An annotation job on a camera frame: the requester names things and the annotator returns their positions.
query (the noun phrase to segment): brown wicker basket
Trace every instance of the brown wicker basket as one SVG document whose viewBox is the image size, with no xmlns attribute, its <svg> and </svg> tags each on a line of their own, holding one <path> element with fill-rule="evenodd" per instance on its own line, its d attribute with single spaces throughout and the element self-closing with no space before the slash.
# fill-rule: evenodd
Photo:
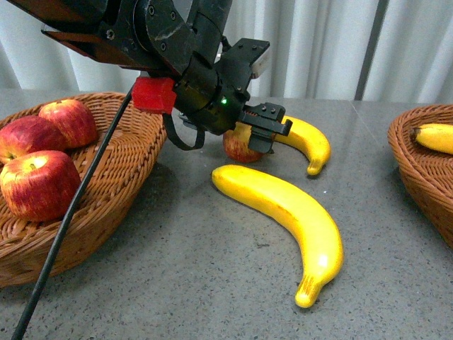
<svg viewBox="0 0 453 340">
<path fill-rule="evenodd" d="M 97 144 L 70 152 L 81 178 L 124 97 L 113 92 L 69 97 L 92 110 L 100 133 Z M 0 128 L 24 115 L 37 115 L 42 105 L 7 117 L 0 121 Z M 161 116 L 128 105 L 74 214 L 51 276 L 80 264 L 111 236 L 150 174 L 165 140 Z M 19 220 L 0 194 L 0 288 L 37 280 L 60 222 Z"/>
<path fill-rule="evenodd" d="M 390 124 L 388 140 L 407 191 L 453 248 L 453 156 L 412 140 L 412 129 L 424 123 L 453 124 L 453 105 L 423 106 L 402 113 Z"/>
</svg>

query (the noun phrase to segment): yellow banana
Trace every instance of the yellow banana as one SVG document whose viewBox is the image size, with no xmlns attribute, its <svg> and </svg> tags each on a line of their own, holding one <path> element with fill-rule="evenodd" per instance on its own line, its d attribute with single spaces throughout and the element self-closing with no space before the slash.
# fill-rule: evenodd
<svg viewBox="0 0 453 340">
<path fill-rule="evenodd" d="M 292 121 L 288 136 L 276 135 L 275 141 L 298 149 L 310 162 L 306 172 L 312 176 L 319 174 L 331 157 L 331 145 L 327 137 L 313 125 L 288 115 L 282 123 L 287 119 Z"/>
<path fill-rule="evenodd" d="M 311 307 L 343 265 L 340 232 L 329 213 L 296 186 L 244 166 L 216 168 L 212 181 L 225 195 L 275 219 L 297 240 L 304 274 L 294 299 L 300 307 Z"/>
<path fill-rule="evenodd" d="M 413 137 L 424 147 L 453 154 L 453 125 L 423 124 L 413 130 Z"/>
</svg>

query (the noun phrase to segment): red plastic part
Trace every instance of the red plastic part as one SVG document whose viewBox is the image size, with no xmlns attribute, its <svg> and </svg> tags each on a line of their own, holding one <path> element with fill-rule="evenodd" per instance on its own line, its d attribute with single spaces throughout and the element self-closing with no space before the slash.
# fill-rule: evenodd
<svg viewBox="0 0 453 340">
<path fill-rule="evenodd" d="M 132 89 L 134 106 L 153 114 L 171 114 L 176 101 L 176 93 L 173 92 L 174 84 L 175 81 L 171 78 L 139 76 Z"/>
</svg>

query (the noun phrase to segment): red apple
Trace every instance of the red apple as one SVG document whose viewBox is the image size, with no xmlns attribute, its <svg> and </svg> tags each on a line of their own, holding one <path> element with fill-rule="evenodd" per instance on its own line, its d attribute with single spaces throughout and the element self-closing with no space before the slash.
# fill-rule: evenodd
<svg viewBox="0 0 453 340">
<path fill-rule="evenodd" d="M 54 123 L 67 139 L 68 148 L 83 147 L 98 139 L 93 114 L 76 99 L 64 99 L 44 105 L 38 114 Z"/>
<path fill-rule="evenodd" d="M 251 128 L 248 124 L 237 122 L 234 130 L 228 130 L 223 134 L 224 150 L 229 158 L 241 163 L 251 163 L 264 155 L 248 148 Z"/>
<path fill-rule="evenodd" d="M 18 118 L 0 130 L 0 161 L 40 150 L 64 150 L 67 142 L 58 128 L 36 115 Z"/>
<path fill-rule="evenodd" d="M 64 216 L 80 183 L 71 157 L 55 150 L 13 159 L 0 174 L 1 192 L 10 211 L 37 222 Z"/>
</svg>

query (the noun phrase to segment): fake fruit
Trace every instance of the fake fruit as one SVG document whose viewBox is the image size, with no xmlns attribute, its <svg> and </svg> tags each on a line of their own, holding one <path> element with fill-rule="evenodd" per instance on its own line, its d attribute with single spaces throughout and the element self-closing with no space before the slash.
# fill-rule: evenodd
<svg viewBox="0 0 453 340">
<path fill-rule="evenodd" d="M 294 299 L 300 307 L 311 307 L 343 265 L 340 232 L 329 213 L 296 186 L 244 166 L 221 166 L 212 172 L 212 181 L 225 195 L 272 217 L 297 240 L 304 274 Z"/>
<path fill-rule="evenodd" d="M 275 141 L 302 152 L 309 160 L 306 168 L 308 175 L 318 175 L 331 157 L 331 145 L 327 137 L 318 128 L 294 117 L 285 116 L 282 124 L 285 124 L 286 119 L 292 121 L 291 130 L 288 136 L 276 135 Z"/>
<path fill-rule="evenodd" d="M 68 148 L 83 147 L 98 138 L 92 112 L 81 101 L 64 99 L 44 105 L 38 115 L 57 126 L 66 137 Z"/>
<path fill-rule="evenodd" d="M 431 150 L 453 154 L 453 125 L 423 124 L 413 129 L 412 137 Z"/>
<path fill-rule="evenodd" d="M 248 148 L 248 140 L 251 135 L 251 126 L 236 122 L 234 130 L 228 130 L 223 134 L 223 145 L 226 155 L 241 163 L 256 162 L 264 155 Z"/>
<path fill-rule="evenodd" d="M 66 149 L 63 134 L 51 122 L 36 115 L 18 118 L 0 130 L 0 161 L 12 159 L 40 150 Z"/>
<path fill-rule="evenodd" d="M 81 183 L 72 159 L 45 150 L 9 161 L 0 173 L 0 187 L 10 211 L 29 221 L 62 217 Z"/>
<path fill-rule="evenodd" d="M 308 175 L 318 175 L 331 157 L 331 145 L 327 137 L 318 128 L 294 117 L 286 115 L 282 119 L 282 124 L 285 124 L 288 119 L 292 121 L 288 136 L 276 134 L 274 141 L 302 152 L 309 160 L 306 168 Z M 224 133 L 223 145 L 229 158 L 241 163 L 251 163 L 261 159 L 263 153 L 248 148 L 250 135 L 251 126 L 240 122 L 236 123 L 234 130 Z"/>
</svg>

